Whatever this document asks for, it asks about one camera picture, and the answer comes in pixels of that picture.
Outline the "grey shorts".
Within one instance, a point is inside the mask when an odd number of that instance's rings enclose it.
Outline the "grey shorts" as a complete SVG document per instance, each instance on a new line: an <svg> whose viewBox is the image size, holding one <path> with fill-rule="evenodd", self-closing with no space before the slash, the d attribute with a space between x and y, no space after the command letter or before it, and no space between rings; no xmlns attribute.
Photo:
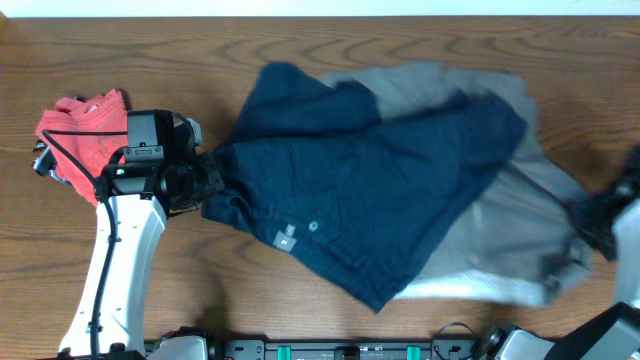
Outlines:
<svg viewBox="0 0 640 360"><path fill-rule="evenodd" d="M330 87L357 81L371 90L384 120L434 109L457 92L494 94L528 128L489 189L451 226L421 272L399 299L459 298L543 307L591 274L592 251L566 213L586 194L544 153L538 110L521 78L426 62L329 73Z"/></svg>

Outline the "navy blue shorts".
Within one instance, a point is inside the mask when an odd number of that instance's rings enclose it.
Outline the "navy blue shorts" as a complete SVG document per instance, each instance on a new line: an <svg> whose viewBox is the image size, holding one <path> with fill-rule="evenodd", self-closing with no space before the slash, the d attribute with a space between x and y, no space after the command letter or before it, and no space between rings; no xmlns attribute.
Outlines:
<svg viewBox="0 0 640 360"><path fill-rule="evenodd" d="M260 72L214 155L224 190L205 219L295 257L373 311L420 272L527 129L493 94L456 92L384 120L374 93L289 63Z"/></svg>

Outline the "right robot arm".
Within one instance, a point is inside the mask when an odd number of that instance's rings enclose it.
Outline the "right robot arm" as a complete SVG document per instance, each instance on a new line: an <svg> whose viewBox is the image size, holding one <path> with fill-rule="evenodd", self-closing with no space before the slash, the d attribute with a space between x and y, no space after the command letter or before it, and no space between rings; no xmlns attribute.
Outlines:
<svg viewBox="0 0 640 360"><path fill-rule="evenodd" d="M578 234L616 263L613 305L551 341L515 325L497 328L476 359L618 360L639 357L639 148L629 153L606 190L570 207Z"/></svg>

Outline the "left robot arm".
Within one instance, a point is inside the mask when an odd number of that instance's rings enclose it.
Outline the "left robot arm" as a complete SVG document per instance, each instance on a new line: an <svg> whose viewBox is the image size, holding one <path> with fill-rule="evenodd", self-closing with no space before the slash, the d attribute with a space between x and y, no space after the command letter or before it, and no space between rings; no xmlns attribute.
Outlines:
<svg viewBox="0 0 640 360"><path fill-rule="evenodd" d="M96 241L82 297L59 353L107 358L144 353L144 309L152 263L167 220L224 189L213 155L198 153L199 124L176 112L131 111L126 146L93 181Z"/></svg>

